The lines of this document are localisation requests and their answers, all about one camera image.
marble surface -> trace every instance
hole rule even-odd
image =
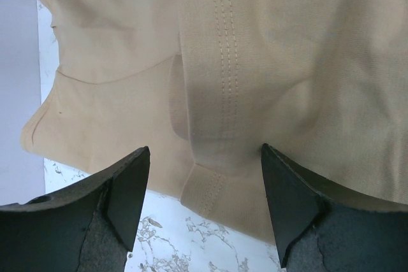
[[[48,96],[58,67],[51,14],[38,2],[41,98]],[[61,189],[86,173],[45,159],[46,192]],[[276,248],[206,220],[176,199],[148,191],[135,248],[126,272],[278,272]]]

white wall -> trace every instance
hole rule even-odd
[[[43,159],[20,147],[41,103],[36,0],[0,0],[0,205],[45,191]]]

beige clothing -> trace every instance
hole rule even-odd
[[[28,151],[93,173],[148,145],[149,188],[263,240],[263,143],[408,204],[408,0],[43,1],[61,66]]]

beige garment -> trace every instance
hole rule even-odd
[[[23,132],[29,151],[93,172],[149,145],[151,188],[177,195],[185,180],[182,204],[263,240],[272,238],[260,166],[263,143],[337,183],[408,204],[408,0],[66,3],[48,6],[54,24],[63,23],[60,30],[56,24],[60,47],[68,44],[61,47],[62,73],[109,82],[85,84],[79,91],[73,82],[60,85],[57,76],[58,95],[42,107],[47,112],[34,116],[37,128]],[[112,39],[110,33],[84,31],[124,25],[136,29],[135,36],[123,31]],[[156,27],[172,35],[162,36]],[[150,49],[151,42],[161,48]],[[101,75],[117,74],[111,79],[122,78],[126,86],[98,75],[106,62],[112,65]],[[147,69],[157,63],[162,64]],[[170,71],[169,110],[166,94],[158,90],[163,76],[154,75],[162,70]],[[144,106],[137,102],[140,96]],[[142,111],[150,100],[157,113]],[[150,117],[167,111],[170,120],[157,119],[143,131]],[[141,126],[134,127],[133,120]]]

